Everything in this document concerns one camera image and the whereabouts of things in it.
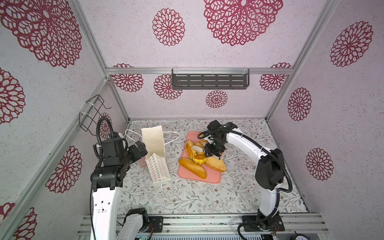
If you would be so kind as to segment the pale turnover pastry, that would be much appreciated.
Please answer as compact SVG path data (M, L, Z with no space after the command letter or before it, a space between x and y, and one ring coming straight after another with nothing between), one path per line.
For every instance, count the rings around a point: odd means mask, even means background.
M208 157L205 165L218 172L226 172L227 168L223 160L218 159L216 156Z

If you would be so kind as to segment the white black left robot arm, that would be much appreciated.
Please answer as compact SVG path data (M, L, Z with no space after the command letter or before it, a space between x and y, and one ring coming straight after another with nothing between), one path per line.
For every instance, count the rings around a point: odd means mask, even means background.
M135 240L149 225L147 212L143 208L129 211L116 234L117 201L131 164L148 151L141 141L128 146L127 140L120 137L104 140L98 146L99 162L91 174L91 239Z

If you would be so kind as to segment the white printed paper bag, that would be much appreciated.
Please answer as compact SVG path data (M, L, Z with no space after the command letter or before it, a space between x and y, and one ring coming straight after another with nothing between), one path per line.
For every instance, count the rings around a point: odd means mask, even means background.
M177 140L180 137L180 134L174 131L163 131L162 126L143 128L141 134L127 129L125 130L125 135L130 140L133 139L129 136L128 132L141 137L142 142L146 145L148 153L145 156L145 162L153 183L158 184L170 181L171 174L167 163L165 146ZM176 134L177 136L173 140L165 142L164 134Z

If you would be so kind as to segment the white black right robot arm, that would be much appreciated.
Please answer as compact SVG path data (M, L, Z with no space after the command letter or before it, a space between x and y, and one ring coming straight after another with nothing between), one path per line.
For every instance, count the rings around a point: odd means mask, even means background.
M255 179L262 187L258 216L265 221L277 214L280 193L289 193L293 189L283 153L279 149L265 148L232 122L222 125L217 120L210 122L207 130L198 135L198 139L210 140L204 147L207 157L218 157L225 151L226 144L231 144L252 159L256 164Z

